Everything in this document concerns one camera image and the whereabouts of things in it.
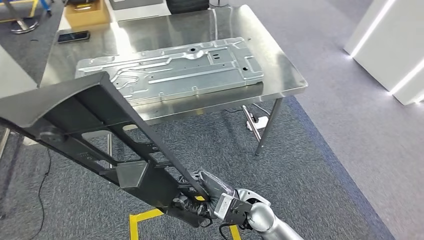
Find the stainless steel table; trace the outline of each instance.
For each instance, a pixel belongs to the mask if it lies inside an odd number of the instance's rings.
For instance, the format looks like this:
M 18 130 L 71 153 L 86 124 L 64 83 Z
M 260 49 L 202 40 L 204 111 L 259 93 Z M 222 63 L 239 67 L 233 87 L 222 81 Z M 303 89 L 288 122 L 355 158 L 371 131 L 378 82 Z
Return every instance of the stainless steel table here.
M 255 133 L 259 141 L 257 154 L 264 146 L 282 98 L 300 94 L 308 86 L 247 5 L 61 30 L 56 37 L 59 34 L 84 30 L 90 31 L 89 40 L 53 44 L 40 83 L 41 87 L 73 80 L 77 62 L 83 59 L 243 37 L 262 67 L 263 82 L 157 103 L 133 102 L 131 105 L 148 124 L 152 125 L 276 100 L 262 137 Z

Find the cable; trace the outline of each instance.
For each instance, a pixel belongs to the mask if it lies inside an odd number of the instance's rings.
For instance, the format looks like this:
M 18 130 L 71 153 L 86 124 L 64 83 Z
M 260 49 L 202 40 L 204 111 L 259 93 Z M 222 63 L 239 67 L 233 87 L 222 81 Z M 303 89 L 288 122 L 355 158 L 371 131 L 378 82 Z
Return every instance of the cable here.
M 224 109 L 224 111 L 233 114 L 233 113 L 237 113 L 237 112 L 240 112 L 240 111 L 243 111 L 243 110 L 242 109 L 239 109 L 239 110 L 235 110 L 235 111 L 228 111 L 227 109 Z
M 221 234 L 221 236 L 225 239 L 225 240 L 228 240 L 228 238 L 224 235 L 224 233 L 223 233 L 223 227 L 229 227 L 229 226 L 232 226 L 233 224 L 228 224 L 228 223 L 224 223 L 224 224 L 221 224 L 220 226 L 219 226 L 219 233 Z
M 260 110 L 264 111 L 266 114 L 268 114 L 268 116 L 271 116 L 271 113 L 270 113 L 269 111 L 265 110 L 263 107 L 259 106 L 258 104 L 256 104 L 256 103 L 252 103 L 252 105 L 254 105 L 254 106 L 256 106 L 258 109 L 260 109 Z
M 50 167 L 52 166 L 52 156 L 50 155 L 50 151 L 49 151 L 49 149 L 48 149 L 48 148 L 47 148 L 47 155 L 48 155 L 48 168 L 47 168 L 47 171 L 44 173 L 44 177 L 42 178 L 42 181 L 41 181 L 40 187 L 39 187 L 39 189 L 38 189 L 38 200 L 39 200 L 39 202 L 40 202 L 41 210 L 42 210 L 41 225 L 40 225 L 40 228 L 38 229 L 37 233 L 36 233 L 34 236 L 32 236 L 29 240 L 33 240 L 35 237 L 37 237 L 37 235 L 38 235 L 38 234 L 41 232 L 41 230 L 43 229 L 45 212 L 44 212 L 44 205 L 43 205 L 43 201 L 41 200 L 40 193 L 41 193 L 41 188 L 43 187 L 43 183 L 44 183 L 44 181 L 46 180 L 46 177 L 47 177 L 47 176 L 49 175 L 49 173 L 50 173 Z

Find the black phone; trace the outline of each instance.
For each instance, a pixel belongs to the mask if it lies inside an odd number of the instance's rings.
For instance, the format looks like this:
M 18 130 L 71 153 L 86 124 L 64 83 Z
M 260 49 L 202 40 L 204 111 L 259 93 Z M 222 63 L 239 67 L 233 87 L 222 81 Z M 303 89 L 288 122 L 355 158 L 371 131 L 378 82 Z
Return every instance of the black phone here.
M 72 32 L 72 33 L 60 34 L 59 38 L 57 39 L 57 42 L 59 44 L 63 44 L 63 43 L 69 43 L 69 42 L 75 42 L 75 41 L 81 41 L 81 40 L 87 40 L 87 39 L 90 39 L 89 31 L 78 31 L 78 32 Z

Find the yellow floor tape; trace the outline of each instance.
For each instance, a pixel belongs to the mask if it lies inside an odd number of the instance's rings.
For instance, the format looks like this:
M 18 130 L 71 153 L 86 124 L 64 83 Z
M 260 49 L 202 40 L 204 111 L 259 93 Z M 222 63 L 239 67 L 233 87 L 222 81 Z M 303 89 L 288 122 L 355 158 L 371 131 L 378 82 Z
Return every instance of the yellow floor tape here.
M 204 201 L 205 199 L 201 196 L 196 197 L 199 201 Z M 142 212 L 137 215 L 129 215 L 129 239 L 130 240 L 139 240 L 139 226 L 138 223 L 147 219 L 152 219 L 163 215 L 159 209 L 153 209 L 150 211 Z M 239 229 L 236 225 L 232 225 L 229 227 L 231 231 L 231 236 L 233 240 L 242 240 L 240 237 Z

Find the table leg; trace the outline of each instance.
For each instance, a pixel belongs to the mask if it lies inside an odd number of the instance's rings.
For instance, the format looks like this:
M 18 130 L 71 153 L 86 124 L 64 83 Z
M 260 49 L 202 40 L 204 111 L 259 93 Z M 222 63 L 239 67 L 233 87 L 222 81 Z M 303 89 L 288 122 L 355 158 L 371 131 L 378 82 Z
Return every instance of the table leg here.
M 112 157 L 112 134 L 107 134 L 107 154 Z M 114 166 L 109 163 L 109 168 L 113 168 Z
M 269 116 L 268 124 L 266 124 L 265 130 L 263 131 L 262 137 L 260 138 L 259 145 L 256 148 L 256 152 L 254 153 L 256 156 L 262 153 L 264 148 L 265 140 L 270 134 L 271 128 L 273 127 L 274 120 L 276 119 L 281 103 L 283 102 L 283 98 L 278 98 L 275 100 L 274 107 L 272 107 L 271 116 Z
M 4 130 L 3 137 L 1 138 L 1 141 L 0 141 L 0 160 L 2 159 L 3 152 L 5 150 L 6 143 L 8 142 L 10 133 L 11 133 L 11 130 L 9 128 L 6 128 Z
M 14 34 L 23 34 L 31 32 L 36 29 L 39 22 L 34 18 L 25 18 L 22 19 L 19 14 L 16 12 L 15 8 L 9 2 L 9 0 L 3 0 L 4 5 L 9 10 L 12 17 L 16 20 L 16 22 L 12 22 L 12 27 L 10 30 Z

